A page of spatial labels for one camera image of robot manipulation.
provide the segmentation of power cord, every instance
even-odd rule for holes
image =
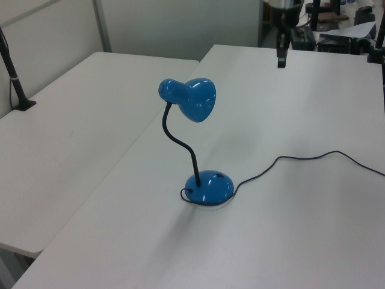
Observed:
[[[245,181],[240,182],[239,185],[237,186],[237,188],[235,189],[235,191],[234,191],[232,197],[231,197],[229,200],[231,200],[231,199],[233,199],[233,198],[235,197],[235,195],[237,194],[237,192],[238,192],[238,190],[239,190],[239,188],[240,188],[241,185],[244,185],[244,184],[246,184],[247,182],[254,181],[255,179],[260,178],[261,176],[263,176],[264,174],[266,174],[272,167],[274,167],[274,165],[275,165],[275,164],[278,162],[278,160],[281,159],[281,158],[289,158],[289,159],[291,159],[291,160],[299,160],[299,161],[310,161],[310,160],[317,160],[317,159],[319,159],[319,158],[323,158],[324,156],[330,155],[330,154],[341,154],[341,155],[347,157],[349,160],[355,162],[355,163],[356,163],[357,165],[359,165],[360,167],[363,167],[364,169],[367,169],[367,170],[371,170],[372,172],[377,173],[377,174],[379,174],[379,175],[381,175],[381,176],[385,176],[384,173],[381,173],[381,172],[379,172],[379,171],[377,171],[377,170],[371,169],[370,167],[367,167],[367,166],[364,166],[363,164],[360,164],[358,161],[354,160],[353,158],[349,157],[347,154],[345,154],[345,153],[343,153],[343,152],[341,152],[341,151],[331,151],[331,152],[327,152],[326,154],[319,155],[318,157],[311,157],[311,158],[298,158],[298,157],[288,157],[288,156],[286,156],[286,155],[281,155],[281,156],[277,157],[276,160],[275,160],[275,161],[274,161],[274,162],[273,162],[273,163],[272,163],[266,170],[264,170],[264,171],[263,171],[262,173],[260,173],[259,175],[254,176],[254,177],[252,177],[252,178],[250,178],[250,179],[246,179]],[[192,201],[186,199],[185,197],[183,197],[183,192],[186,191],[186,190],[188,191],[189,189],[188,189],[188,188],[183,188],[183,189],[180,191],[180,197],[181,197],[185,202],[188,202],[188,203],[191,203],[191,204],[196,204],[196,205],[203,205],[203,206],[206,206],[206,207],[214,207],[214,206],[217,206],[217,205],[210,205],[210,204],[204,204],[204,203],[196,203],[196,202],[192,202]]]
[[[1,38],[3,39],[6,47],[7,47],[7,51],[8,51],[8,54],[10,53],[10,48],[8,46],[8,42],[7,42],[7,39],[5,38],[5,35],[4,33],[2,32],[2,29],[0,28],[0,35],[1,35]],[[11,109],[14,110],[14,107],[12,105],[12,80],[10,79],[10,105],[11,105]]]

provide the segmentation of blue lamp base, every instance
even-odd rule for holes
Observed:
[[[216,170],[204,170],[199,172],[200,186],[196,184],[192,175],[186,182],[186,197],[195,204],[215,206],[225,203],[234,192],[232,180],[224,173]]]

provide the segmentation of paper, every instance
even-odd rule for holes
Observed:
[[[345,36],[345,37],[351,37],[351,38],[362,38],[369,34],[370,30],[373,28],[374,25],[375,25],[375,21],[367,22],[367,23],[348,27],[341,30],[330,30],[327,32],[322,32],[321,34]]]

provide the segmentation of blue desk lamp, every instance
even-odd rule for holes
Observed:
[[[233,182],[224,173],[216,170],[199,172],[197,158],[191,147],[173,137],[167,129],[167,116],[173,104],[193,122],[204,121],[214,108],[216,90],[214,83],[206,78],[197,78],[186,83],[165,79],[159,85],[160,97],[167,101],[163,115],[163,130],[173,142],[183,146],[191,154],[194,174],[185,185],[185,193],[191,203],[214,206],[229,200],[234,191]]]

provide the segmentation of blue lamp shade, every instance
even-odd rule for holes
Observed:
[[[210,115],[217,94],[214,83],[206,78],[186,83],[165,79],[158,92],[163,100],[178,104],[181,112],[193,122],[202,122]]]

